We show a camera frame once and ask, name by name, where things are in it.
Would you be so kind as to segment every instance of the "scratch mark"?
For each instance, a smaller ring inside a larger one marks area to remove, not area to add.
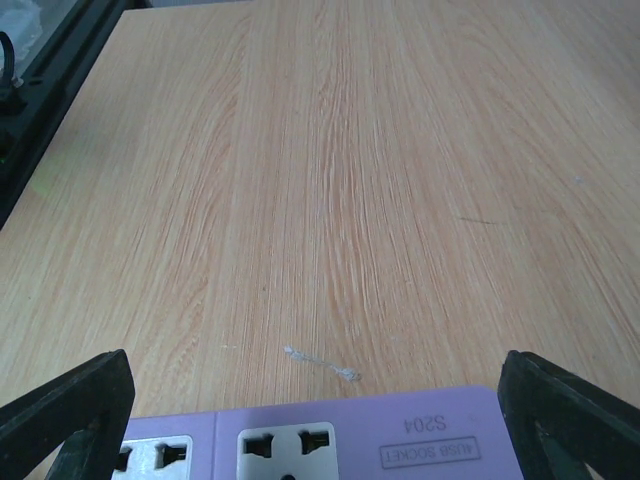
[[[503,222],[489,222],[487,220],[480,220],[478,218],[469,218],[469,217],[457,217],[458,220],[462,220],[464,222],[472,222],[472,223],[481,223],[482,225],[506,225]]]
[[[314,357],[313,355],[308,355],[306,353],[302,353],[302,352],[296,350],[295,348],[292,348],[292,347],[289,347],[289,346],[284,347],[284,353],[286,353],[292,359],[294,359],[294,360],[296,360],[298,362],[310,362],[310,363],[313,363],[315,365],[322,365],[323,367],[327,367],[327,368],[333,370],[335,373],[340,375],[342,378],[344,378],[348,382],[357,382],[358,380],[360,380],[362,378],[362,375],[360,375],[358,372],[356,372],[353,368],[341,368],[341,367],[338,367],[337,365],[335,365],[335,364],[333,364],[331,362],[326,362],[326,361],[322,360],[321,358]]]

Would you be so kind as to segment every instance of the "wood grain surface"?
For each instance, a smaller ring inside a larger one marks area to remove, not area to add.
[[[640,405],[639,5],[126,13],[0,232],[0,403],[116,348],[136,416],[519,349]]]

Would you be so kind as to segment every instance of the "black object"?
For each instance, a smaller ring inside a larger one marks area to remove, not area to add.
[[[26,477],[64,441],[47,480],[110,480],[134,396],[127,355],[118,350],[2,407],[0,478]]]
[[[142,0],[78,0],[17,82],[13,45],[4,32],[0,34],[5,52],[0,80],[0,229],[122,12],[144,5]]]
[[[530,352],[509,352],[498,400],[526,480],[640,478],[640,410]]]

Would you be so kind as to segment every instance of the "wooden table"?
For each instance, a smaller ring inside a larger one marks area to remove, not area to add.
[[[126,13],[0,233],[0,402],[117,348],[136,416],[495,387],[518,349],[639,405],[640,7],[606,3]]]

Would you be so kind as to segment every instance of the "power strip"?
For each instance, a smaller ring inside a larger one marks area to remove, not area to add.
[[[129,422],[113,480],[523,480],[479,386]]]

